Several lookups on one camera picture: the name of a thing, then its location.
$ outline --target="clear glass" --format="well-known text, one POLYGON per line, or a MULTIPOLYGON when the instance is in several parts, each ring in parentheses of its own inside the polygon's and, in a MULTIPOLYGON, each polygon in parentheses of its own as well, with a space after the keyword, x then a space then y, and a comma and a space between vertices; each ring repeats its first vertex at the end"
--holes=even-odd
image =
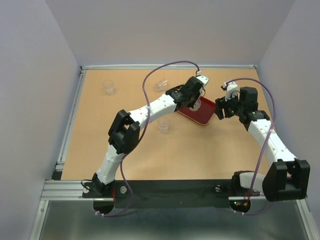
POLYGON ((113 95, 115 93, 114 81, 108 79, 102 83, 104 92, 107 95, 113 95))
POLYGON ((162 79, 158 83, 155 84, 155 89, 158 92, 166 91, 170 88, 168 80, 166 78, 162 79))
POLYGON ((170 119, 166 116, 163 116, 163 117, 160 117, 158 119, 158 125, 159 125, 159 128, 160 128, 160 131, 162 133, 167 133, 168 130, 169 130, 169 127, 170 127, 170 119))

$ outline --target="gray floor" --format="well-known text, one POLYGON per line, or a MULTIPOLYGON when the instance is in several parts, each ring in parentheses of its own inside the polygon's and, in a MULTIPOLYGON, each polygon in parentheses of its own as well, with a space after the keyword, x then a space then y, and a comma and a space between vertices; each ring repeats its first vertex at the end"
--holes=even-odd
MULTIPOLYGON (((266 201, 256 199, 250 212, 266 201)), ((130 209, 96 216, 90 201, 49 203, 43 240, 303 240, 308 239, 296 201, 276 202, 264 214, 242 216, 225 208, 130 209)))

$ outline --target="wall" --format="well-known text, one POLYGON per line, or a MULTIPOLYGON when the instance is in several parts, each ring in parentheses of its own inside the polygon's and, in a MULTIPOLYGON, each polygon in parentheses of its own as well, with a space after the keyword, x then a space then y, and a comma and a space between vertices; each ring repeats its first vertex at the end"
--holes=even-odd
POLYGON ((258 74, 274 94, 276 129, 311 165, 308 204, 320 228, 320 1, 296 0, 267 49, 258 74))
POLYGON ((295 0, 46 0, 81 66, 257 64, 295 0))
POLYGON ((0 235, 28 239, 58 158, 78 64, 44 0, 0 7, 0 235))

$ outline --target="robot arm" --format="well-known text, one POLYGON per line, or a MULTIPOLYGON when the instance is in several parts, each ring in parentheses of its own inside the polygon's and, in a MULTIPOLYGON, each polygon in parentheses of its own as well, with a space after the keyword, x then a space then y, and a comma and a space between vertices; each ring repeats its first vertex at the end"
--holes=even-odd
POLYGON ((139 133, 146 126, 148 108, 148 124, 178 109, 191 108, 201 96, 208 81, 209 78, 204 75, 192 76, 186 84, 168 90, 151 102, 149 107, 145 105, 129 112, 119 111, 108 132, 109 145, 105 158, 100 169, 92 177, 95 190, 101 193, 115 180, 120 162, 139 144, 139 133))
MULTIPOLYGON (((242 87, 238 91, 235 82, 224 84, 222 89, 226 91, 225 97, 215 100, 215 113, 220 120, 224 117, 238 116, 239 121, 255 138, 260 147, 263 146, 270 131, 270 137, 264 151, 270 169, 266 176, 257 174, 253 190, 264 193, 270 202, 304 199, 307 195, 310 165, 306 160, 299 160, 292 154, 278 134, 270 129, 269 116, 265 111, 258 110, 257 89, 242 87)), ((253 172, 238 172, 235 175, 242 188, 250 188, 253 172)))

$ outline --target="table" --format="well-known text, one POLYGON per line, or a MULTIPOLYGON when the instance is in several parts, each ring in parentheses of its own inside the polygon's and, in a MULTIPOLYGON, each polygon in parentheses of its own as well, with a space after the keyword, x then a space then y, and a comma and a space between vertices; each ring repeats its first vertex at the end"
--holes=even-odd
MULTIPOLYGON (((149 69, 87 70, 76 111, 74 126, 61 180, 91 179, 99 169, 107 148, 108 130, 121 109, 138 109, 146 104, 142 81, 149 69), (113 80, 116 92, 106 95, 102 84, 113 80)), ((162 69, 146 82, 151 101, 163 92, 156 92, 155 83, 168 79, 172 87, 184 84, 195 70, 162 69)), ((240 77, 258 79, 255 69, 203 69, 210 81, 205 97, 211 101, 225 95, 223 82, 240 77)), ((239 86, 258 90, 259 109, 270 111, 262 87, 248 80, 239 86)), ((169 132, 161 133, 156 122, 148 126, 146 135, 123 163, 124 174, 129 180, 196 180, 230 179, 234 172, 255 169, 261 148, 245 130, 238 117, 219 120, 213 116, 208 125, 202 126, 175 112, 168 115, 169 132)), ((269 169, 264 157, 259 172, 269 169)), ((116 179, 120 180, 118 170, 116 179)))

